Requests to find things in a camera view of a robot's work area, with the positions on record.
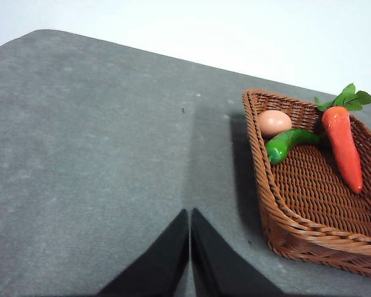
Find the orange carrot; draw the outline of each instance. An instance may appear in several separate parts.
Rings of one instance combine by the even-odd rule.
[[[343,179],[356,194],[363,188],[360,156],[354,145],[349,111],[343,106],[328,108],[322,116]]]
[[[349,111],[362,110],[371,103],[371,95],[358,91],[354,84],[347,85],[333,100],[320,103],[315,97],[317,108],[323,112],[322,123],[331,142],[334,157],[343,179],[356,194],[363,188],[360,156],[353,141]]]

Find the green chili pepper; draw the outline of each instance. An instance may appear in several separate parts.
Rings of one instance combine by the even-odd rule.
[[[283,131],[267,142],[268,159],[271,164],[282,162],[297,144],[319,144],[320,137],[305,129]]]

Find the wicker basket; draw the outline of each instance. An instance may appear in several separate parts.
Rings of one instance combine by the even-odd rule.
[[[322,113],[313,103],[263,90],[243,94],[254,158],[263,232],[275,253],[371,276],[371,131],[351,116],[364,188],[353,194],[338,173],[330,147],[295,146],[270,165],[257,115],[287,113],[293,127],[320,133]]]

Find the egg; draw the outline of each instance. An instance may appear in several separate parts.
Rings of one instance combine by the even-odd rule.
[[[261,135],[266,138],[285,130],[291,129],[292,123],[290,117],[280,110],[266,110],[257,116]]]

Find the gray table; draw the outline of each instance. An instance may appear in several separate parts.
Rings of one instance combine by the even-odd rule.
[[[1,46],[0,296],[96,293],[184,207],[285,292],[371,296],[371,278],[267,248],[247,88],[333,98],[59,31]],[[358,117],[371,128],[371,106]],[[189,267],[176,296],[195,296]]]

